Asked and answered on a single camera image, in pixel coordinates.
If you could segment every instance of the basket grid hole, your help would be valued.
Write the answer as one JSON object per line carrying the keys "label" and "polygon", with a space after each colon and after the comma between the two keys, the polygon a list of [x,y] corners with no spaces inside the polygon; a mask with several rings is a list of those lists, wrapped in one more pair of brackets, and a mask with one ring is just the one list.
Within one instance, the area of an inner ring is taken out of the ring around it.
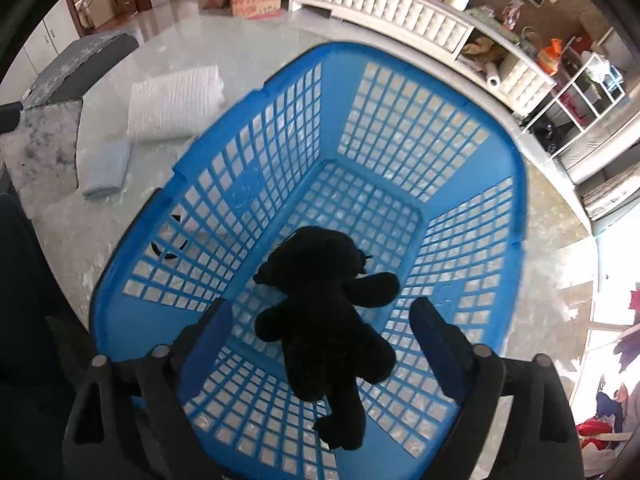
{"label": "basket grid hole", "polygon": [[[511,184],[509,178],[430,222],[382,333],[396,349],[396,370],[385,383],[372,387],[363,381],[360,385],[368,415],[414,456],[428,445],[420,436],[432,438],[454,406],[435,378],[425,374],[428,364],[408,324],[409,306],[419,296],[432,296],[436,283],[477,276],[464,283],[464,295],[452,321],[461,326],[469,341],[482,341],[504,262],[500,255],[506,250],[502,240],[507,230],[502,226],[510,221]],[[499,222],[494,221],[496,214],[500,214]],[[467,232],[473,232],[468,239],[476,243],[465,244]],[[487,235],[490,239],[482,240]],[[422,414],[421,423],[415,420],[417,413]]]}
{"label": "basket grid hole", "polygon": [[334,454],[313,432],[324,402],[301,402],[289,387],[225,347],[203,391],[184,406],[192,423],[260,462],[299,474],[338,478]]}
{"label": "basket grid hole", "polygon": [[440,97],[367,65],[338,152],[426,202],[488,137]]}
{"label": "basket grid hole", "polygon": [[[371,254],[373,258],[367,264],[369,272],[395,272],[419,222],[417,211],[337,164],[329,163],[311,183],[295,213],[273,241],[273,247],[300,226],[322,225],[345,232],[361,250]],[[282,362],[281,345],[267,344],[255,337],[254,322],[264,308],[283,298],[277,290],[255,285],[249,279],[233,306],[234,336],[279,362]],[[376,315],[371,309],[357,310],[366,321],[372,321]]]}
{"label": "basket grid hole", "polygon": [[[206,303],[199,303],[198,299],[209,301],[213,295],[225,290],[277,208],[319,156],[320,79],[321,65],[318,64],[287,91],[290,100],[296,102],[297,124],[303,128],[296,131],[293,124],[285,128],[283,122],[279,128],[280,147],[273,124],[274,105],[277,106],[274,104],[268,106],[263,115],[256,116],[249,126],[242,128],[215,156],[211,163],[212,173],[204,170],[197,185],[188,190],[181,204],[172,212],[178,215],[179,221],[169,218],[157,234],[154,242],[161,254],[155,254],[152,247],[146,250],[155,262],[137,264],[134,276],[123,288],[125,294],[178,308],[203,310]],[[253,129],[253,142],[250,127]],[[270,150],[270,158],[266,157],[267,150]],[[238,219],[223,195],[256,153],[261,155],[260,167],[265,180],[269,181],[268,190],[261,190],[254,199],[251,205],[253,214]],[[271,178],[274,171],[278,172],[277,186]],[[177,262],[172,255],[181,258]],[[154,269],[160,267],[162,271],[154,273]],[[139,280],[139,276],[151,276],[155,286],[149,286],[148,280]],[[205,285],[206,291],[200,287],[196,297],[190,295],[188,289],[179,289],[178,294],[175,290],[164,294],[167,282],[177,276],[193,277],[195,281],[191,285]]]}

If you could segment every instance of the teddy bear leg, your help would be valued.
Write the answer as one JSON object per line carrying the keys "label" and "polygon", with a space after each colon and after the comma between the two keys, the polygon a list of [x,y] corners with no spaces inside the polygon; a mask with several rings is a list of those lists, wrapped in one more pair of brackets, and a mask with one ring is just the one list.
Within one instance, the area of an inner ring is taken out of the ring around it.
{"label": "teddy bear leg", "polygon": [[355,378],[332,381],[332,391],[327,394],[331,415],[316,420],[314,429],[329,448],[341,447],[355,450],[362,446],[366,426],[366,414],[358,396]]}
{"label": "teddy bear leg", "polygon": [[265,343],[273,343],[292,333],[289,300],[264,309],[255,318],[255,335]]}
{"label": "teddy bear leg", "polygon": [[351,280],[342,286],[342,290],[354,305],[377,308],[394,300],[400,292],[400,282],[392,272],[379,272]]}
{"label": "teddy bear leg", "polygon": [[394,348],[367,323],[362,323],[351,350],[351,366],[356,377],[376,384],[391,375],[396,365]]}
{"label": "teddy bear leg", "polygon": [[322,348],[302,336],[282,340],[284,367],[293,394],[306,402],[326,395],[326,358]]}

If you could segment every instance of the shelf item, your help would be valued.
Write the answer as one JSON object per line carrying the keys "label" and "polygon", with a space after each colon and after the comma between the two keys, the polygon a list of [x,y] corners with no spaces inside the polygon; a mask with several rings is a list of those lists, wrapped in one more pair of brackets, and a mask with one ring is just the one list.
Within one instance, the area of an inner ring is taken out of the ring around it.
{"label": "shelf item", "polygon": [[[289,11],[320,7],[331,15],[401,41],[466,76],[526,117],[556,84],[553,78],[498,31],[438,0],[289,0]],[[477,30],[508,51],[498,71],[501,85],[493,88],[461,59],[460,51]]]}
{"label": "shelf item", "polygon": [[597,220],[640,189],[640,163],[617,174],[587,193],[582,201],[591,220]]}
{"label": "shelf item", "polygon": [[[593,103],[592,99],[580,88],[577,81],[582,76],[582,73],[585,72],[592,64],[599,62],[599,57],[597,54],[592,54],[591,57],[582,65],[572,76],[571,79],[562,87],[562,89],[558,92],[555,92],[554,97],[538,111],[530,120],[526,123],[526,126],[523,128],[523,132],[529,130],[533,124],[542,117],[552,106],[557,105],[562,109],[562,111],[569,117],[569,120],[572,121],[575,125],[573,130],[577,130],[577,135],[572,136],[567,142],[564,143],[560,148],[558,148],[555,152],[551,153],[551,158],[560,155],[564,150],[570,147],[574,142],[581,139],[585,136],[596,124],[598,124],[604,116],[606,116],[613,108],[620,102],[620,100],[626,95],[622,86],[619,85],[617,80],[613,75],[609,73],[609,75],[604,79],[602,83],[593,82],[593,85],[602,90],[602,95],[604,98],[602,99],[605,102],[604,108],[598,110]],[[613,85],[617,90],[616,96],[613,97],[612,92],[609,91],[608,87]],[[569,106],[568,102],[578,101],[580,104],[585,104],[589,114],[593,115],[593,121],[588,124],[584,124],[584,118],[580,117],[577,114],[575,107]]]}

